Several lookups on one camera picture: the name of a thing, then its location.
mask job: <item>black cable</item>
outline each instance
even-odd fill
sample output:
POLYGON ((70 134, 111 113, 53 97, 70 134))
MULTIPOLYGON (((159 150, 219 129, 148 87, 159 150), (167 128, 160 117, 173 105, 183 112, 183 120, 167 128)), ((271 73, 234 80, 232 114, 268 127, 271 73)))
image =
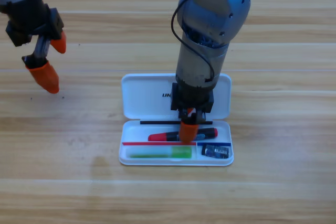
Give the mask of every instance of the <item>black cable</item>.
POLYGON ((189 46, 187 43, 185 43, 175 32, 174 29, 174 20, 175 20, 175 16, 176 14, 179 12, 179 10, 181 9, 181 7, 187 2, 188 0, 183 0, 182 2, 180 2, 180 4, 178 5, 178 7, 176 8, 173 17, 172 17, 172 21, 171 21, 171 28, 172 28, 172 32, 174 34, 174 36, 186 47, 188 48, 190 51, 192 51, 193 53, 195 53, 196 55, 200 56, 210 67, 210 71, 211 71, 211 75, 210 75, 210 79, 206 79, 205 82, 210 82, 215 78, 215 70, 214 68, 211 66, 211 63, 209 62, 209 60, 207 58, 205 58, 203 55, 201 55, 199 52, 197 52, 195 49, 193 49, 191 46, 189 46))

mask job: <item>wood grain surface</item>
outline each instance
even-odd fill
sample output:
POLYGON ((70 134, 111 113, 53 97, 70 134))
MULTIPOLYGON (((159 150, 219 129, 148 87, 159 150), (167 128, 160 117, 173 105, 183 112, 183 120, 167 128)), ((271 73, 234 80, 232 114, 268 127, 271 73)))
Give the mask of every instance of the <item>wood grain surface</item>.
POLYGON ((45 0, 61 91, 34 83, 0 16, 0 223, 335 224, 336 0, 251 0, 223 72, 235 161, 126 167, 120 80, 174 72, 178 0, 45 0))

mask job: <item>black strip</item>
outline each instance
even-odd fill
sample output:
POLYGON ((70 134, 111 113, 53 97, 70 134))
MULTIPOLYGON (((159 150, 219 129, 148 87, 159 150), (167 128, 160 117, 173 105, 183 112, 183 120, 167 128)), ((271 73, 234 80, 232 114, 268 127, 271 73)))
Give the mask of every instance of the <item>black strip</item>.
POLYGON ((227 146, 227 147, 231 147, 232 146, 231 143, 197 142, 197 146, 206 146, 206 145, 227 146))
MULTIPOLYGON (((181 124, 181 121, 140 121, 140 124, 181 124)), ((212 125, 212 121, 206 121, 201 125, 212 125)))

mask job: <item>green highlighter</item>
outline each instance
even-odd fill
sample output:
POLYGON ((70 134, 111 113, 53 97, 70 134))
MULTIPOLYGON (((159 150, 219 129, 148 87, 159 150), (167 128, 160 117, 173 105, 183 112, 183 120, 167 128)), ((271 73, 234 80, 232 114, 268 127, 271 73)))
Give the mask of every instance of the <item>green highlighter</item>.
POLYGON ((191 146, 172 146, 172 147, 152 147, 132 148, 133 151, 129 155, 130 158, 191 158, 191 146))

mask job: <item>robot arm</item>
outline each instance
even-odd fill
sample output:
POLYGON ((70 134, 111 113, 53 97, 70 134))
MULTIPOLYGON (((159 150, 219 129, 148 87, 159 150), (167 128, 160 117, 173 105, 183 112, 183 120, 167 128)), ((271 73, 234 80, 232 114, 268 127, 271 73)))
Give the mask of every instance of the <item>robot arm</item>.
POLYGON ((230 41, 240 31, 250 0, 180 0, 177 15, 183 29, 171 110, 181 118, 180 139, 192 141, 214 103, 215 88, 230 41))
POLYGON ((6 32, 16 47, 38 35, 33 54, 22 60, 39 85, 57 93, 58 76, 46 59, 49 45, 62 54, 66 51, 64 24, 57 10, 50 9, 42 0, 0 0, 0 12, 9 18, 6 32))

